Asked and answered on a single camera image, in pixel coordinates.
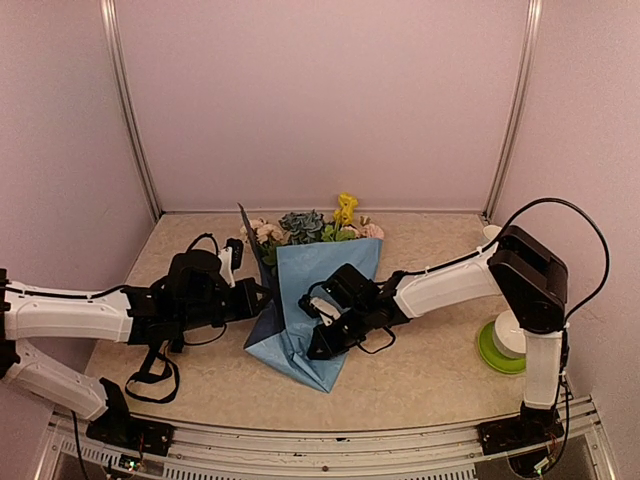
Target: green dish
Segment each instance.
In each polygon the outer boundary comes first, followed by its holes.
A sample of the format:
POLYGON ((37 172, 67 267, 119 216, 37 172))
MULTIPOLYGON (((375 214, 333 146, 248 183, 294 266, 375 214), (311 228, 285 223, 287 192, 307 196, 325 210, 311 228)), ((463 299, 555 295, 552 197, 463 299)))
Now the green dish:
POLYGON ((487 365, 500 373, 516 375, 524 372, 526 368, 524 358, 505 357, 496 348, 493 343, 494 323, 495 322, 489 322, 480 330, 480 334, 478 335, 478 350, 480 351, 480 356, 487 362, 487 365))

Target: metal frame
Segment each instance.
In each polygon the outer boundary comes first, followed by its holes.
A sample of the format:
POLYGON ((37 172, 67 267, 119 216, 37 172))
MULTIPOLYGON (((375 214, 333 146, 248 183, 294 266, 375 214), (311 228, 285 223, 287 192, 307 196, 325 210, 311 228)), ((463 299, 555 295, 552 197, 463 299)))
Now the metal frame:
POLYGON ((120 31, 118 30, 118 17, 116 14, 115 0, 100 0, 102 10, 102 22, 107 35, 107 44, 109 46, 109 54, 113 65, 113 71, 116 77, 116 85, 118 86, 118 95, 120 97, 120 106, 124 115, 129 141, 133 151, 136 170, 142 188, 144 190, 145 199, 151 212, 153 220, 157 222, 162 216, 162 208, 160 200, 153 183, 151 170, 147 163, 147 159, 142 147, 140 131, 136 121, 129 84, 127 82, 127 72, 125 69, 124 56, 122 53, 122 43, 120 41, 120 31))
MULTIPOLYGON (((163 212, 158 193, 154 186, 151 170, 147 162, 140 131, 135 117, 131 93, 127 81, 124 55, 122 52, 122 42, 120 40, 120 32, 118 29, 118 17, 116 12, 115 0, 100 0, 102 7, 102 20, 107 35, 107 43, 109 53, 113 64, 113 70, 118 86, 118 94, 120 104, 125 118, 125 124, 129 134, 129 141, 134 154, 135 166, 143 186, 144 195, 154 221, 158 221, 165 213, 163 212)), ((491 221, 495 214, 500 194, 504 187, 507 171, 511 163, 513 148, 515 145, 518 129, 524 111, 525 98, 531 76, 531 68, 533 66, 534 52, 538 39, 538 27, 540 23, 540 15, 542 11, 542 0, 529 0, 529 8, 527 13, 527 22, 525 25, 525 36, 520 56, 520 66, 516 79, 516 89, 511 104, 509 120, 505 136, 502 142, 498 166, 491 184, 489 196, 482 211, 482 216, 491 221)), ((173 213, 190 213, 190 212, 173 212, 173 213)))
MULTIPOLYGON (((570 437, 584 436, 599 480, 615 480, 606 436, 591 397, 570 402, 570 437)), ((558 402, 562 419, 564 402, 558 402)), ((216 427, 170 421, 175 435, 168 457, 145 455, 150 472, 140 478, 184 480, 275 480, 354 478, 368 480, 476 478, 484 457, 477 421, 396 430, 355 432, 288 432, 216 427)), ((81 431, 86 424, 81 423, 81 431)), ((35 480, 53 478, 61 453, 75 456, 73 424, 55 413, 47 430, 47 446, 35 480)), ((81 435, 85 461, 106 467, 121 454, 136 452, 105 445, 81 435)), ((536 446, 510 452, 522 453, 536 446)))
POLYGON ((513 156, 513 148, 520 128, 522 113, 524 111, 527 89, 529 87, 529 79, 531 77, 531 69, 533 66, 534 53, 536 43, 538 41, 538 27, 540 24, 540 15, 542 12, 542 0, 529 0, 529 10, 527 14, 527 24, 525 27, 524 43, 522 45, 522 54, 520 55, 520 67, 518 69, 518 78, 516 82, 516 90, 511 103, 511 112, 509 113, 509 121, 507 130, 502 141, 500 150, 500 159, 498 168, 496 169, 489 197, 485 204, 483 215, 489 221, 492 220, 500 194, 504 187, 507 177, 507 171, 511 164, 513 156))

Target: black cable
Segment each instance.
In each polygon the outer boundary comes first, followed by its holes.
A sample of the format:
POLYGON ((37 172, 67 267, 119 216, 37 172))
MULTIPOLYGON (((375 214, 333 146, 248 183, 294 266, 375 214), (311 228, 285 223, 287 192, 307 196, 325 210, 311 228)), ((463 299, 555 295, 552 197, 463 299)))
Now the black cable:
POLYGON ((213 233, 202 233, 198 235, 198 237, 193 242, 191 242, 191 244, 187 247, 187 252, 189 250, 193 250, 193 248, 198 244, 198 242, 204 238, 211 239, 211 241, 216 247, 216 255, 218 255, 220 253, 220 248, 218 247, 218 242, 216 241, 216 237, 213 236, 213 233))
POLYGON ((76 437, 76 451, 78 452, 78 462, 80 463, 80 470, 82 470, 82 475, 84 475, 85 480, 90 480, 89 475, 87 474, 87 469, 84 465, 84 460, 82 459, 80 435, 78 434, 78 417, 76 416, 76 412, 74 412, 73 410, 71 410, 71 416, 73 417, 73 433, 76 437))
POLYGON ((593 298, 600 293, 600 291, 604 288, 605 283, 607 283, 607 280, 609 278, 609 270, 611 269, 611 254, 609 253, 609 245, 607 244, 607 240, 604 238, 604 234, 602 233, 598 225, 596 225, 596 222, 594 222, 593 219, 589 215, 587 215, 587 213, 584 210, 574 205, 573 203, 569 202, 568 200, 564 200, 562 198, 543 197, 543 198, 538 198, 536 200, 533 200, 527 203, 525 206, 518 209, 513 215, 511 215, 511 217, 509 217, 509 219, 506 221, 506 223, 500 230, 500 233, 498 233, 498 235, 496 235, 493 238, 493 240, 491 240, 484 247, 482 247, 482 251, 486 252, 487 250, 489 250, 499 240, 499 238, 502 236, 502 234, 507 229, 507 227, 511 225, 511 223, 518 216, 520 216, 530 208, 536 205, 539 205, 541 203, 558 203, 576 212, 578 215, 584 218, 587 221, 587 223, 589 223, 589 225, 591 225, 591 228, 593 228, 593 231, 596 232, 596 235, 600 239, 600 243, 602 244, 602 249, 604 250, 604 272, 602 274, 602 280, 600 280, 600 283, 598 284, 598 286, 589 295, 587 295, 585 298, 579 301, 571 310, 569 310, 569 313, 565 315, 565 322, 566 322, 567 320, 569 320, 569 317, 571 317, 571 315, 577 312, 586 303, 593 300, 593 298))
POLYGON ((205 340, 204 342, 187 342, 186 340, 184 341, 184 344, 187 345, 188 347, 201 347, 202 345, 209 345, 210 343, 215 342, 216 340, 219 340, 220 338, 222 338, 222 335, 225 334, 225 332, 227 331, 227 324, 223 324, 222 325, 222 332, 220 332, 220 335, 218 335, 215 338, 212 338, 211 340, 205 340))
POLYGON ((551 470, 555 468, 555 466, 560 462, 560 458, 564 454, 565 449, 567 448, 567 441, 569 440, 569 384, 564 380, 562 382, 562 386, 564 387, 564 402, 565 402, 565 426, 564 426, 564 439, 562 440, 562 447, 560 447, 560 452, 558 455, 552 460, 552 463, 549 467, 542 472, 543 475, 546 475, 551 470))
POLYGON ((64 298, 65 300, 96 300, 98 298, 106 297, 107 295, 122 290, 123 288, 131 288, 129 285, 116 285, 103 292, 94 293, 90 295, 75 295, 70 293, 54 293, 54 292, 39 292, 37 290, 20 290, 13 287, 5 287, 7 292, 17 293, 18 295, 28 295, 32 297, 45 297, 45 298, 64 298))
POLYGON ((387 343, 384 347, 380 347, 377 350, 374 350, 373 352, 370 352, 369 350, 367 350, 366 348, 364 348, 362 346, 361 342, 356 342, 356 346, 362 350, 364 353, 368 354, 368 355, 375 355, 376 353, 381 352, 382 350, 386 350, 387 348, 391 347, 394 343, 396 343, 396 334, 393 333, 391 331, 391 329, 389 327, 382 327, 382 329, 387 332, 389 334, 389 336, 391 337, 391 341, 389 343, 387 343))
MULTIPOLYGON (((509 219, 505 222, 504 226, 500 229, 500 232, 498 233, 498 235, 496 235, 489 243, 487 243, 482 247, 482 252, 486 252, 491 247, 493 247, 496 244, 496 242, 499 241, 500 237, 505 232, 507 227, 509 227, 509 225, 511 225, 516 218, 518 218, 520 215, 522 215, 524 212, 526 212, 530 208, 535 207, 536 205, 540 205, 542 203, 557 203, 560 205, 564 205, 565 207, 570 208, 571 210, 576 212, 578 215, 580 215, 582 218, 584 218, 587 221, 587 223, 589 223, 589 225, 591 226, 593 231, 596 233, 596 235, 598 236, 598 239, 600 240, 600 243, 602 244, 602 249, 604 251, 605 266, 604 266, 604 272, 602 274, 602 280, 600 280, 600 283, 598 284, 598 286, 589 295, 587 295, 585 298, 579 301, 571 310, 569 310, 569 313, 565 315, 565 321, 567 321, 569 320, 569 317, 571 317, 571 315, 577 312, 585 304, 593 300, 593 298, 600 293, 600 291, 604 288, 604 285, 607 283, 607 280, 609 279, 609 271, 611 269, 611 254, 609 253, 609 245, 607 244, 607 240, 605 239, 604 234, 602 233, 602 231, 600 230, 596 222, 594 222, 593 219, 584 210, 582 210, 577 205, 574 205, 573 203, 569 202, 568 200, 564 200, 562 198, 542 197, 542 198, 533 200, 527 203, 526 205, 524 205, 523 207, 519 208, 513 215, 511 215, 511 217, 509 217, 509 219)), ((478 255, 480 255, 480 253, 477 251, 471 252, 463 257, 450 260, 448 262, 442 263, 440 265, 436 265, 435 267, 428 268, 426 270, 417 271, 417 272, 404 272, 404 275, 405 276, 423 275, 425 273, 435 272, 437 270, 441 270, 443 268, 450 267, 451 265, 455 265, 457 263, 464 262, 471 258, 477 257, 478 255)))

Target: tabletop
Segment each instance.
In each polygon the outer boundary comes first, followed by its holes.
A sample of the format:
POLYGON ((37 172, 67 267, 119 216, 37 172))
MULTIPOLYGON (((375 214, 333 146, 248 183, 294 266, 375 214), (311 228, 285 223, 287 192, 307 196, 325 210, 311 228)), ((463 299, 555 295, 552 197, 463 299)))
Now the tabletop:
MULTIPOLYGON (((282 214, 252 213, 272 221, 282 214)), ((385 231, 377 279, 394 270, 417 270, 468 253, 482 243, 482 222, 472 214, 370 213, 385 231)), ((240 237, 239 214, 164 215, 134 265, 128 283, 149 285, 165 275, 174 254, 200 233, 219 243, 240 237)), ((250 249, 236 278, 259 278, 250 249)), ((476 345, 479 330, 507 308, 502 297, 486 297, 442 308, 394 327, 397 341, 377 355, 354 349, 329 394, 301 385, 248 353, 243 345, 252 320, 231 323, 218 341, 185 347, 171 358, 181 384, 170 404, 127 397, 132 412, 166 419, 268 430, 353 431, 431 426, 480 420, 518 411, 524 376, 489 368, 476 345)), ((205 327, 185 334, 196 342, 217 332, 205 327)), ((387 341, 374 332, 369 348, 387 341)), ((86 373, 124 387, 147 348, 99 341, 86 373)), ((161 397, 173 388, 136 385, 134 391, 161 397)))

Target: white cup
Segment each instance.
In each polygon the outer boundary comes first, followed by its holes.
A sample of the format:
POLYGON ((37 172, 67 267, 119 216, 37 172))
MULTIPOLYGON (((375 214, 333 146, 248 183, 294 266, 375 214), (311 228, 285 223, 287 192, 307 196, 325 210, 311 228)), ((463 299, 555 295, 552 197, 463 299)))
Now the white cup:
POLYGON ((498 236, 500 230, 502 230, 502 227, 499 227, 498 225, 487 225, 482 229, 482 235, 487 242, 490 242, 498 236))

